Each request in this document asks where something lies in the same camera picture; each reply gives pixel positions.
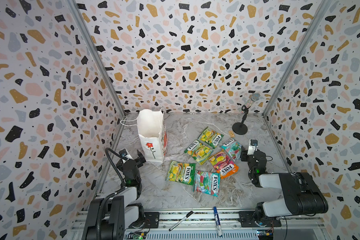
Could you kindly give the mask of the teal pink snack packet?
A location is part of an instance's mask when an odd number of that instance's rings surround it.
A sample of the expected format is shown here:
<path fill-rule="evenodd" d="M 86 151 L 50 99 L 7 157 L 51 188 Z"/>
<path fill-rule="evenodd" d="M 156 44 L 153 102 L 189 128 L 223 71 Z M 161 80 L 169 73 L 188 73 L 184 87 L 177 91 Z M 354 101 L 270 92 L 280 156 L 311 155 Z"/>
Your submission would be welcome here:
<path fill-rule="evenodd" d="M 230 138 L 221 146 L 234 162 L 241 159 L 242 147 L 234 138 Z"/>

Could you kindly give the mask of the orange yellow snack packet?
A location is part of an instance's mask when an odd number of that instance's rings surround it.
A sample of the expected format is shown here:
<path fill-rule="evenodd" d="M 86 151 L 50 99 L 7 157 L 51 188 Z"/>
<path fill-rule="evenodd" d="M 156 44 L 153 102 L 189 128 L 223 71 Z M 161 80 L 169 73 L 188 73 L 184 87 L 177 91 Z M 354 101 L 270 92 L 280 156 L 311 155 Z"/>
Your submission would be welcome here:
<path fill-rule="evenodd" d="M 239 167 L 224 150 L 210 156 L 208 161 L 220 174 L 221 179 L 225 179 L 239 171 Z"/>

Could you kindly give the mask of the green yellow spring tea packet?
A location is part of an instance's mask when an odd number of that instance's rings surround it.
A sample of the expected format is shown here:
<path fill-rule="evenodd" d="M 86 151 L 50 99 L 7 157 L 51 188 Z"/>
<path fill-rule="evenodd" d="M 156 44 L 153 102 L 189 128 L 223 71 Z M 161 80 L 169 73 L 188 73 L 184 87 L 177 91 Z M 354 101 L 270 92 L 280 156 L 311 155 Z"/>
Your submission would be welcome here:
<path fill-rule="evenodd" d="M 195 180 L 196 164 L 171 161 L 167 180 L 192 186 Z"/>

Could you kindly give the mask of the dark green snack packet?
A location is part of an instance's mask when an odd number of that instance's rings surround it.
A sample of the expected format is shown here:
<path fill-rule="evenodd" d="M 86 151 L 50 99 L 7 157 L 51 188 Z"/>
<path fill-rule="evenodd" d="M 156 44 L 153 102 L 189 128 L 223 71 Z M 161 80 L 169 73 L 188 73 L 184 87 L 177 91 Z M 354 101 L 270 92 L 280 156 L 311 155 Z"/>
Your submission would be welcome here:
<path fill-rule="evenodd" d="M 217 197 L 220 188 L 220 174 L 196 171 L 194 191 Z"/>

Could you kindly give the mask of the yellow green snack packet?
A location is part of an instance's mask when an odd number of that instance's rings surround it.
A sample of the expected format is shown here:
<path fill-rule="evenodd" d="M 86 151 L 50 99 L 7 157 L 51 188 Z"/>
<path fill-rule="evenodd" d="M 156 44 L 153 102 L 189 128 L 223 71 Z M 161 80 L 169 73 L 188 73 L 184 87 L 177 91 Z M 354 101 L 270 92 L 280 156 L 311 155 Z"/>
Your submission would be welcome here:
<path fill-rule="evenodd" d="M 210 127 L 207 127 L 199 135 L 198 140 L 215 149 L 219 145 L 223 137 L 223 134 L 211 129 Z"/>

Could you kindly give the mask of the white paper bag red flowers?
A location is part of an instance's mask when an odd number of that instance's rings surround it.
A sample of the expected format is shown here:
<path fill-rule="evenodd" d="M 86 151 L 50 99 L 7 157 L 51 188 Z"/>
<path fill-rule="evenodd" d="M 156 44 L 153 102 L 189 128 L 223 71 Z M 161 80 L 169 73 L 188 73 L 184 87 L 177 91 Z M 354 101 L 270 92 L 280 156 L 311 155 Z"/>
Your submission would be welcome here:
<path fill-rule="evenodd" d="M 164 109 L 152 111 L 144 109 L 134 120 L 121 120 L 126 127 L 136 126 L 138 135 L 148 162 L 162 163 L 167 151 L 167 131 Z"/>

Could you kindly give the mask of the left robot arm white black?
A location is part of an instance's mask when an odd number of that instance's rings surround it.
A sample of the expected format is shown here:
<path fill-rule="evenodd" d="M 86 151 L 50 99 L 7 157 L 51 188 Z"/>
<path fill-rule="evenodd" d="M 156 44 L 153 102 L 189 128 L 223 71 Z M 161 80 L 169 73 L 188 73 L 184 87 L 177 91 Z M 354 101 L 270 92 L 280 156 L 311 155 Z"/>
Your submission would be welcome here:
<path fill-rule="evenodd" d="M 145 157 L 140 151 L 136 159 L 130 159 L 126 150 L 116 153 L 106 148 L 105 153 L 121 180 L 121 187 L 104 198 L 91 201 L 83 240 L 122 240 L 128 227 L 139 228 L 145 221 L 144 208 L 134 203 L 142 192 L 139 168 L 146 162 Z"/>

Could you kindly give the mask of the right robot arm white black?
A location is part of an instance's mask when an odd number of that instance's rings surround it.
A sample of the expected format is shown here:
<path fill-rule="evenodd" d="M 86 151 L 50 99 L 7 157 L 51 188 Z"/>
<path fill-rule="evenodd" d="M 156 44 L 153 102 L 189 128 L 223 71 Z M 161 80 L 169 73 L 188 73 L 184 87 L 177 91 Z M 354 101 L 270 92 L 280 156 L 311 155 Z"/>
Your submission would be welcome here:
<path fill-rule="evenodd" d="M 256 222 L 275 217 L 314 216 L 328 211 L 328 202 L 310 174 L 270 174 L 266 170 L 267 155 L 259 150 L 242 148 L 241 161 L 248 163 L 248 177 L 253 185 L 258 188 L 279 189 L 283 194 L 278 200 L 257 204 L 253 214 Z"/>

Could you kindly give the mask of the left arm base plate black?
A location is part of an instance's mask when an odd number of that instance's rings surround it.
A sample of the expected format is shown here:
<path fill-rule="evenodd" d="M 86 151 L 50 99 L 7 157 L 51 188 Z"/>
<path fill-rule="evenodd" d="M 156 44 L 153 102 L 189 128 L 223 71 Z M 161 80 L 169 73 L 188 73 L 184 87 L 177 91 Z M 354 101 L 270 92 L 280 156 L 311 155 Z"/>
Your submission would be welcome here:
<path fill-rule="evenodd" d="M 145 212 L 140 215 L 142 224 L 139 229 L 158 229 L 160 213 L 159 212 Z"/>

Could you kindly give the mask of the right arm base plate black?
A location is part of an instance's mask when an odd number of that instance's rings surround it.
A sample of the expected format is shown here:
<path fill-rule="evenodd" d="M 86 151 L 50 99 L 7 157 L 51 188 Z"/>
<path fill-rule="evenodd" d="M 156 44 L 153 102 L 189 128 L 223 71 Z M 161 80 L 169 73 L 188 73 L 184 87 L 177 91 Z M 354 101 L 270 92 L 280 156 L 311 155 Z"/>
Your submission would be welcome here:
<path fill-rule="evenodd" d="M 242 228 L 271 228 L 281 227 L 281 221 L 276 217 L 262 216 L 256 211 L 240 211 L 239 222 Z"/>

